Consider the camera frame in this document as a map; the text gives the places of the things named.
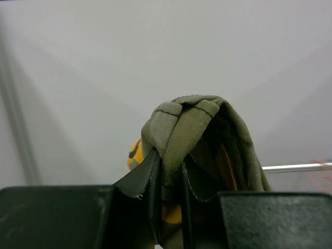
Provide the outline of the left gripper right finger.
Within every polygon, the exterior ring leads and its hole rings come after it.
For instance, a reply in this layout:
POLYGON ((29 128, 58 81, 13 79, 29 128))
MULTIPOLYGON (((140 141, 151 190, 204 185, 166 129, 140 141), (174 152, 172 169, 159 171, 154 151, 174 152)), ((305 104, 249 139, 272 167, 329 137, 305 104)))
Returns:
POLYGON ((331 248, 331 196, 227 191, 192 156, 182 164, 184 248, 331 248))

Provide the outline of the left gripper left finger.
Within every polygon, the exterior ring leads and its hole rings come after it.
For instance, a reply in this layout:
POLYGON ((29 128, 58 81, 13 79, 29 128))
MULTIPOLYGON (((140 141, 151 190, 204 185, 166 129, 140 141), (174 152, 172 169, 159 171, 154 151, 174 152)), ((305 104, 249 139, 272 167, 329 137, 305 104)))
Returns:
POLYGON ((152 150, 112 185, 1 190, 1 248, 154 248, 160 156, 152 150))

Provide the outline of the yellow camouflage trousers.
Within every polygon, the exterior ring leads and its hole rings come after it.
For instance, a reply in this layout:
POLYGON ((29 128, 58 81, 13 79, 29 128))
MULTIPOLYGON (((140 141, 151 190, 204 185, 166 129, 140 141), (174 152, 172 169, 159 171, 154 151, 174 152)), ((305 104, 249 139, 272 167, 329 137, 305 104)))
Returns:
POLYGON ((155 148, 161 159, 161 235, 163 248, 182 248, 179 184, 187 155, 228 190, 269 191, 248 128, 224 99, 188 95, 163 102, 141 130, 127 165, 136 168, 155 148))

